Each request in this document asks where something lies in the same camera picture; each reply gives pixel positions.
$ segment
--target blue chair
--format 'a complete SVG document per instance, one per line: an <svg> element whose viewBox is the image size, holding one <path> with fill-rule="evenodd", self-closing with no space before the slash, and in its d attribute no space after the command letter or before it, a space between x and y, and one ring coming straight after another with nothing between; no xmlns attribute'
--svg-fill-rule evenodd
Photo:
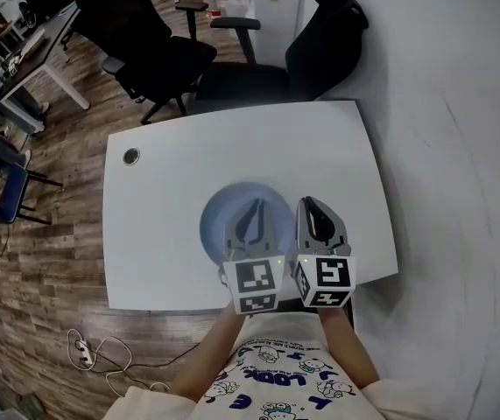
<svg viewBox="0 0 500 420"><path fill-rule="evenodd" d="M51 222L48 220L40 220L20 213L20 209L35 212L34 208L22 204L25 196L25 189L30 180L35 180L51 186L62 187L63 185L48 180L45 174L27 171L17 164L5 164L0 167L0 172L4 172L7 175L6 183L4 184L4 189L0 197L0 224L12 224L16 218L21 218L23 220L50 226Z"/></svg>

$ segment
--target blue circular plate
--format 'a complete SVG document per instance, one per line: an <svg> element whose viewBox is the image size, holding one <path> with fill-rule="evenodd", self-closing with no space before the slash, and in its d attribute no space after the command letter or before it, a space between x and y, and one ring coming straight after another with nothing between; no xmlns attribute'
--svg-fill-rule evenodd
<svg viewBox="0 0 500 420"><path fill-rule="evenodd" d="M221 265L224 262L222 254L222 237L227 221L237 210L255 198L261 198L271 204L275 235L278 250L288 254L294 243L294 214L286 201L267 185L254 182L241 182L222 188L207 203L201 215L199 232L203 248L213 262ZM254 222L248 229L250 238L255 237Z"/></svg>

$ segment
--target table grommet hole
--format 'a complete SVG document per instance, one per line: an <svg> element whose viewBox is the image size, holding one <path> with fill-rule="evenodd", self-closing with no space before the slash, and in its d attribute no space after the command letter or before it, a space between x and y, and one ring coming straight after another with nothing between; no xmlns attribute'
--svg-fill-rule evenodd
<svg viewBox="0 0 500 420"><path fill-rule="evenodd" d="M141 151L138 150L137 148L129 148L124 154L123 154L123 163L126 164L127 166L132 166L141 157Z"/></svg>

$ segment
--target chair armrest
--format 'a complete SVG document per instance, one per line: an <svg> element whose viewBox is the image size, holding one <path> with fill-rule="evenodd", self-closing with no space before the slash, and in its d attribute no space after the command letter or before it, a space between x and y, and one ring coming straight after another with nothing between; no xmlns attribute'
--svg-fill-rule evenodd
<svg viewBox="0 0 500 420"><path fill-rule="evenodd" d="M256 54L253 51L250 34L248 30L260 30L261 22L255 18L245 17L219 17L211 22L211 28L228 28L236 30L236 36L240 40L243 55L248 64L256 65Z"/></svg>
<svg viewBox="0 0 500 420"><path fill-rule="evenodd" d="M121 70L123 67L125 67L125 63L122 60L119 60L112 56L108 56L106 59L103 60L102 63L103 71L113 75L119 73L119 70Z"/></svg>
<svg viewBox="0 0 500 420"><path fill-rule="evenodd" d="M176 10L186 12L187 27L189 28L189 36L192 40L197 40L197 24L195 23L195 12L202 12L206 8L208 8L208 4L203 2L179 2L176 4Z"/></svg>
<svg viewBox="0 0 500 420"><path fill-rule="evenodd" d="M179 2L176 4L176 10L179 11L197 11L201 12L208 8L208 3L203 2Z"/></svg>
<svg viewBox="0 0 500 420"><path fill-rule="evenodd" d="M211 22L211 28L230 28L242 30L260 30L261 22L255 18L219 17Z"/></svg>

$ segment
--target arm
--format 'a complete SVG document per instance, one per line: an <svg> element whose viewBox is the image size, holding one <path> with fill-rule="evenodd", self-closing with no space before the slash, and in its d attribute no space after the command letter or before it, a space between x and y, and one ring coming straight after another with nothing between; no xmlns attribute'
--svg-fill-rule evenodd
<svg viewBox="0 0 500 420"><path fill-rule="evenodd" d="M170 394L183 396L197 403L226 365L244 320L244 316L236 314L232 303L224 308L213 328L190 354L170 384Z"/></svg>
<svg viewBox="0 0 500 420"><path fill-rule="evenodd" d="M378 372L341 308L319 309L329 352L359 389L380 380Z"/></svg>

